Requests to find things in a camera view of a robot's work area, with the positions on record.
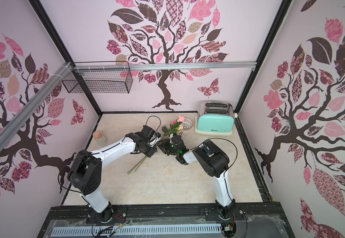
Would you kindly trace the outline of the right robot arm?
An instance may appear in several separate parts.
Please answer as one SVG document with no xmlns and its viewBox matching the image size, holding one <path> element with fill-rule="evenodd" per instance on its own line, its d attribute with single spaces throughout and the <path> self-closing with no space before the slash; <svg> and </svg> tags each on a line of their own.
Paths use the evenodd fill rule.
<svg viewBox="0 0 345 238">
<path fill-rule="evenodd" d="M 214 143 L 215 138 L 204 140 L 193 149 L 187 149 L 181 135 L 163 139 L 157 145 L 163 154 L 175 156 L 176 160 L 189 165 L 198 162 L 204 172 L 212 177 L 216 192 L 216 204 L 219 217 L 228 220 L 234 217 L 237 208 L 229 186 L 228 170 L 230 159 L 228 155 Z"/>
</svg>

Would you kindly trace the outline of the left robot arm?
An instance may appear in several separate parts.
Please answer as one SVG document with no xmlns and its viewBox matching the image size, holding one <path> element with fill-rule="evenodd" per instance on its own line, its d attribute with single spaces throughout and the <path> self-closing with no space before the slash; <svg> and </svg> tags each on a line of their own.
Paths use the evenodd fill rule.
<svg viewBox="0 0 345 238">
<path fill-rule="evenodd" d="M 67 179 L 80 196 L 96 213 L 99 220 L 107 223 L 112 219 L 112 205 L 100 189 L 103 169 L 127 154 L 142 153 L 150 158 L 157 152 L 161 134 L 144 125 L 140 132 L 132 132 L 118 142 L 99 150 L 80 151 L 73 161 Z"/>
</svg>

